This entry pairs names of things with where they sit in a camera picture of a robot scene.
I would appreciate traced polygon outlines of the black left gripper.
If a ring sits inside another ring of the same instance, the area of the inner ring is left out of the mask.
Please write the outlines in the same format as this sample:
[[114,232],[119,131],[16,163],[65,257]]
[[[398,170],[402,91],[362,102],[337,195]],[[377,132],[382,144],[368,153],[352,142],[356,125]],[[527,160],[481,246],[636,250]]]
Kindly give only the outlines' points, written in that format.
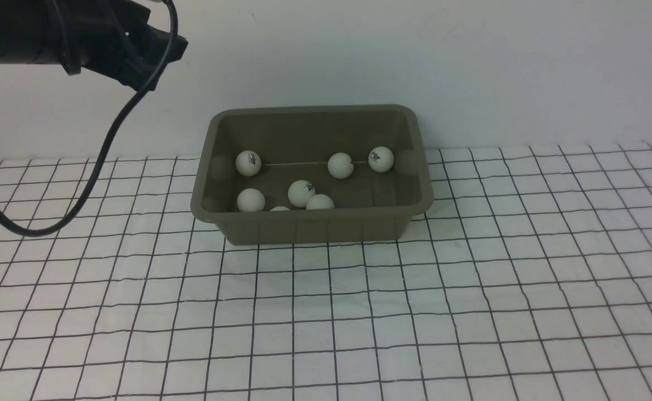
[[188,46],[182,36],[148,23],[150,10],[135,1],[64,2],[64,69],[83,68],[140,91],[155,90],[169,63]]

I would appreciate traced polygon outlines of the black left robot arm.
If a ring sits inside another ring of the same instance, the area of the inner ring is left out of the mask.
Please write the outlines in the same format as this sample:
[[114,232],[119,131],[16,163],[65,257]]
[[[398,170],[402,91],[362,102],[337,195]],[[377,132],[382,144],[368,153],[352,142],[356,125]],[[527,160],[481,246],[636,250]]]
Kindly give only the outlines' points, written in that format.
[[87,69],[153,91],[188,46],[166,5],[170,31],[151,26],[150,9],[135,1],[0,1],[0,64],[59,65],[70,76]]

